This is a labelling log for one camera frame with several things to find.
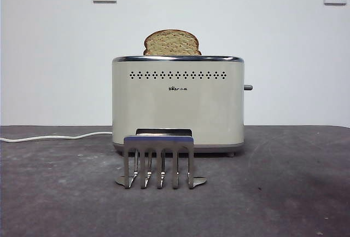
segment white cable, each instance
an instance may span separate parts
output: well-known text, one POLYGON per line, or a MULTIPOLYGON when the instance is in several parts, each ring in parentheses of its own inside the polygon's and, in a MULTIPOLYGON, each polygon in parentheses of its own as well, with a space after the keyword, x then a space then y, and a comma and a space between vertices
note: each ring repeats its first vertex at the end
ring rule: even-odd
POLYGON ((17 140, 12 140, 12 139, 9 139, 9 138, 0 137, 0 141, 14 143, 14 142, 33 141, 33 140, 47 140, 47 139, 50 140, 50 139, 55 139, 55 138, 64 139, 64 140, 78 140, 80 138, 89 137, 89 136, 111 135, 111 134, 112 134, 112 132, 105 131, 105 132, 87 133, 87 134, 83 134, 83 135, 80 135, 80 136, 40 136, 40 137, 19 138, 17 140))

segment toaster vent holes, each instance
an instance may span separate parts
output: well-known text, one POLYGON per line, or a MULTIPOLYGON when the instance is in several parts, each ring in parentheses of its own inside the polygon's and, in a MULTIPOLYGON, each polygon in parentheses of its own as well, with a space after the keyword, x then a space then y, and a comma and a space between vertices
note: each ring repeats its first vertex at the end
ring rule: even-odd
POLYGON ((131 79, 225 79, 225 71, 131 71, 131 79))

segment gray table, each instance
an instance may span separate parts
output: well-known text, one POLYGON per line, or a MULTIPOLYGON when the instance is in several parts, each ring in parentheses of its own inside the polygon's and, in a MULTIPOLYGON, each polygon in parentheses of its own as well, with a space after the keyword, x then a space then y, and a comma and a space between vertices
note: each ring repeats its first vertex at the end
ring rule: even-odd
MULTIPOLYGON (((2 137, 110 127, 5 126, 2 137)), ((2 236, 350 236, 350 129, 246 126, 237 156, 201 155, 189 190, 114 179, 111 137, 1 144, 2 236)))

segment toaster base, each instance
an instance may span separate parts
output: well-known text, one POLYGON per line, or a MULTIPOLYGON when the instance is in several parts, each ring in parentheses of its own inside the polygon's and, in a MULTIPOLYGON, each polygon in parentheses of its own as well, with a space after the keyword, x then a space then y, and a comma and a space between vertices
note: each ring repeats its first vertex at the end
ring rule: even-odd
MULTIPOLYGON (((194 151, 195 153, 234 153, 239 151, 238 147, 242 146, 243 144, 244 142, 228 145, 194 145, 194 151)), ((124 144, 113 142, 113 146, 118 153, 123 153, 124 144)))

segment bread slice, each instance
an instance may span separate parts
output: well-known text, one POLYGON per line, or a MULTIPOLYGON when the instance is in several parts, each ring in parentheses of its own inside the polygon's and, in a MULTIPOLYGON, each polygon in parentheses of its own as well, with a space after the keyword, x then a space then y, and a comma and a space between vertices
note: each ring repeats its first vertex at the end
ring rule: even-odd
POLYGON ((181 30, 162 30, 152 33, 144 41, 143 55, 201 55, 198 39, 181 30))

